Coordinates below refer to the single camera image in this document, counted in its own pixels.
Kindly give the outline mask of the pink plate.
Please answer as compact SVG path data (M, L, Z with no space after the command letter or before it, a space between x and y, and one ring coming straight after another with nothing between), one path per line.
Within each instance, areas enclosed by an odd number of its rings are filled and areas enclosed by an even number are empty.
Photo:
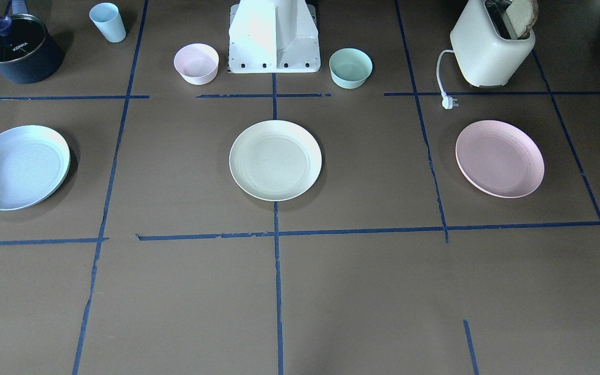
M538 145L502 121L481 120L464 128L455 143L455 158L467 181L495 197L525 197L535 192L545 177Z

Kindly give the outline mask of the cream plate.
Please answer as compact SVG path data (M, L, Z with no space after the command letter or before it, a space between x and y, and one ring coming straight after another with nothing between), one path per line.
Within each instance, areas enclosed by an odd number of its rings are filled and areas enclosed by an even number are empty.
M243 192L270 202L294 199L317 181L323 152L312 134L284 120L244 130L229 154L231 176Z

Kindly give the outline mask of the green bowl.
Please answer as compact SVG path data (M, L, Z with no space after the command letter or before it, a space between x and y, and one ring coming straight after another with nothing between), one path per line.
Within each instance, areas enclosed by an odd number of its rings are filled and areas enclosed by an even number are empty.
M373 71L373 62L367 53L353 48L340 49L329 59L331 79L343 89L362 86Z

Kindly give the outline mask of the pink bowl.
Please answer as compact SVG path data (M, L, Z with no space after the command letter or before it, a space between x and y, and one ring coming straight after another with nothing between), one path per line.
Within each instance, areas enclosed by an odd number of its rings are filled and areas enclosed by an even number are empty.
M218 74L219 62L219 53L212 46L202 43L182 47L173 58L177 73L193 85L212 82Z

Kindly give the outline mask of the cream toaster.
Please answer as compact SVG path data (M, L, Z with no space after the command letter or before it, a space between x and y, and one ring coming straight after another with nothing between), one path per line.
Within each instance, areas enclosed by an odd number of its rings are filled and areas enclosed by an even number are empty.
M505 10L511 1L469 1L450 33L465 80L479 88L502 87L535 46L535 32L517 40Z

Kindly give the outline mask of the light blue cup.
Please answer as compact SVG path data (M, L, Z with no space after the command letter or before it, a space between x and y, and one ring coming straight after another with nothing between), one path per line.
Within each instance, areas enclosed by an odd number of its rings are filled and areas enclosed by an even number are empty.
M110 43L119 43L126 38L126 29L119 7L114 3L98 3L90 9L90 20Z

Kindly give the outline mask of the light blue plate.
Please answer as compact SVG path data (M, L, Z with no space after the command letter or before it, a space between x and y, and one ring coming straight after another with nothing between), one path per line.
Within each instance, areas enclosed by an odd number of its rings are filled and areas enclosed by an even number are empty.
M69 145L60 133L26 125L0 133L0 211L34 206L67 177Z

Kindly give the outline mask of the bread slice in toaster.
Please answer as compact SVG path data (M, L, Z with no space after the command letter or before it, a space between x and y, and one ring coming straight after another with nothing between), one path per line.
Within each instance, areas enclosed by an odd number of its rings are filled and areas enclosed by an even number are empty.
M511 1L505 10L517 40L526 40L538 19L538 1Z

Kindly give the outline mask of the dark blue saucepan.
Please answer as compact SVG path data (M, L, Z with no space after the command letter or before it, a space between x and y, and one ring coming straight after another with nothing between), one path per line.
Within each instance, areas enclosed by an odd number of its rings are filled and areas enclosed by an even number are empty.
M29 13L25 1L10 2L0 15L0 75L13 83L30 84L52 76L65 53L46 24Z

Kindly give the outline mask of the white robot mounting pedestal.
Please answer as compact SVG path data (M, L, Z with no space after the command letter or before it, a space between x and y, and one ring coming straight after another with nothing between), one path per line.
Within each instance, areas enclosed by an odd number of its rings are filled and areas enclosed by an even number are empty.
M315 6L240 1L231 6L227 66L237 74L314 73L321 67Z

